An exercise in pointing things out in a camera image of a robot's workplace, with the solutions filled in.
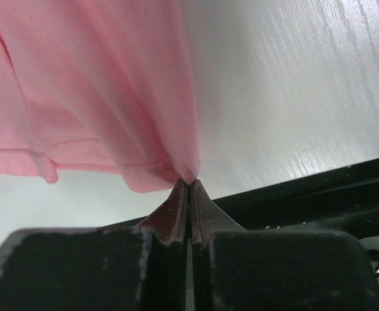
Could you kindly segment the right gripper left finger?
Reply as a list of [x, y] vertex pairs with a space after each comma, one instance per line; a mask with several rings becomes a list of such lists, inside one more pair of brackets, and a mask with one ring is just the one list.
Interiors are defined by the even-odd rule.
[[188, 186], [133, 226], [32, 228], [0, 247], [0, 310], [184, 310]]

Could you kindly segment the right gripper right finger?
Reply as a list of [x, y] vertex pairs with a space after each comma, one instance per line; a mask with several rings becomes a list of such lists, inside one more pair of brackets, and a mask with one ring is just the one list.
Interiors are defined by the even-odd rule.
[[355, 236], [331, 229], [249, 231], [189, 187], [196, 310], [379, 310]]

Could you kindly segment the pink t shirt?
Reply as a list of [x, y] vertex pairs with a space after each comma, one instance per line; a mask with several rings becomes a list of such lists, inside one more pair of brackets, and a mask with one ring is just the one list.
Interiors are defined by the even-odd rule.
[[137, 192], [198, 174], [179, 1], [0, 1], [0, 174], [120, 174]]

